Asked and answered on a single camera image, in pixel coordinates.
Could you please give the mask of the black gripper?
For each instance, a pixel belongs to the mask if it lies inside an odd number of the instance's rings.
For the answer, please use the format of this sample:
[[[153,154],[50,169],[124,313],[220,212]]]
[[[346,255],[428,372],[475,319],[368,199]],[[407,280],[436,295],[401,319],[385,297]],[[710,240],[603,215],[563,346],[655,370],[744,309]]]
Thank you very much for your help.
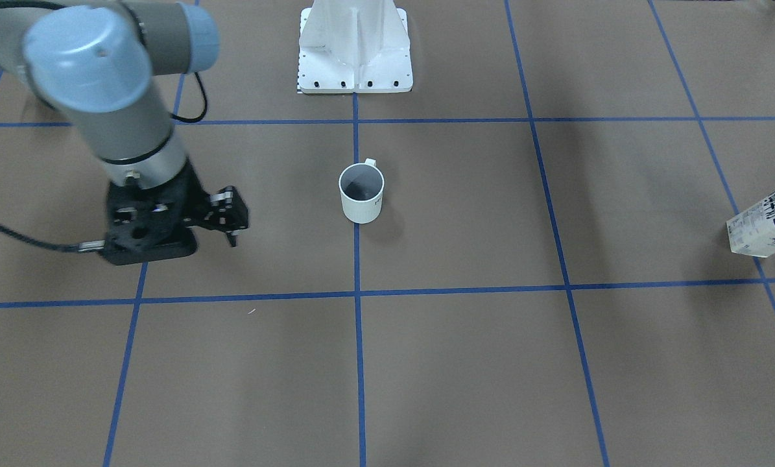
[[[187,257],[197,251],[192,229],[223,233],[231,248],[250,227],[250,209],[238,189],[209,194],[187,162],[167,183],[142,189],[132,178],[108,184],[102,258],[114,265]]]

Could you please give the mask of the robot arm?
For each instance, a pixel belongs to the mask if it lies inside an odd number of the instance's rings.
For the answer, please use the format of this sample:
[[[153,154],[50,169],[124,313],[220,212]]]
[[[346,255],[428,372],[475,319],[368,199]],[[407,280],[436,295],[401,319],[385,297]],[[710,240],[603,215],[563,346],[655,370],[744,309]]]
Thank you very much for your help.
[[[50,243],[4,224],[0,232],[55,252],[94,252],[114,265],[187,257],[193,228],[221,232],[231,247],[250,227],[234,186],[208,193],[154,82],[215,65],[219,31],[206,9],[147,1],[0,1],[0,69],[78,130],[108,175],[106,233]]]

